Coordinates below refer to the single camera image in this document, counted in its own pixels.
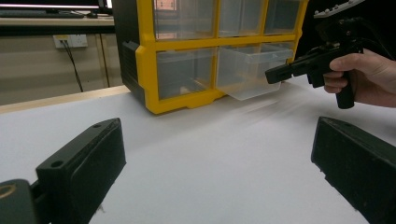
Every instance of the black cable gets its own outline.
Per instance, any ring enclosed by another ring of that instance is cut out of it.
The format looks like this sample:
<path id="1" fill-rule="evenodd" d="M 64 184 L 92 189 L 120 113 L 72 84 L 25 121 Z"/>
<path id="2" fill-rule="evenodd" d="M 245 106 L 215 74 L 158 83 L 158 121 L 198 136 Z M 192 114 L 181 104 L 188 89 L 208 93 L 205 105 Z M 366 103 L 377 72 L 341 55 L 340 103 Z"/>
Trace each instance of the black cable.
<path id="1" fill-rule="evenodd" d="M 72 64 L 73 64 L 73 67 L 74 67 L 74 70 L 75 70 L 75 74 L 76 74 L 76 80 L 77 80 L 77 83 L 79 85 L 79 89 L 81 90 L 81 92 L 84 92 L 84 90 L 82 89 L 81 81 L 79 80 L 78 71 L 77 71 L 76 64 L 74 62 L 72 51 L 71 51 L 71 49 L 69 47 L 69 44 L 65 40 L 61 40 L 61 43 L 64 45 L 64 49 L 66 50 L 67 54 L 69 55 L 70 60 L 72 61 Z"/>

